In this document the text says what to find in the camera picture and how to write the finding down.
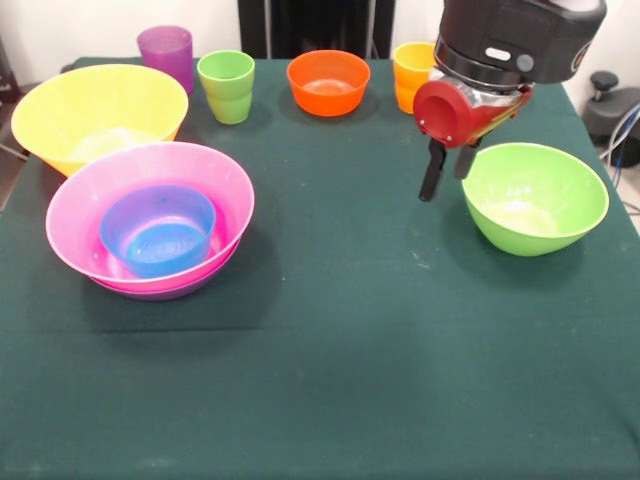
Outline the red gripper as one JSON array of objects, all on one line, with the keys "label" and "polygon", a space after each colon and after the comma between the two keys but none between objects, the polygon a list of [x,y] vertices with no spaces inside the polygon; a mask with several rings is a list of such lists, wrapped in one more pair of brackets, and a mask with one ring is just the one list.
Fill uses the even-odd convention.
[{"label": "red gripper", "polygon": [[464,180],[476,157],[476,146],[481,137],[514,117],[533,93],[533,88],[509,91],[482,90],[456,79],[430,80],[419,88],[413,103],[413,115],[418,128],[432,139],[430,155],[419,199],[431,202],[442,178],[447,149],[461,147],[453,174]]}]

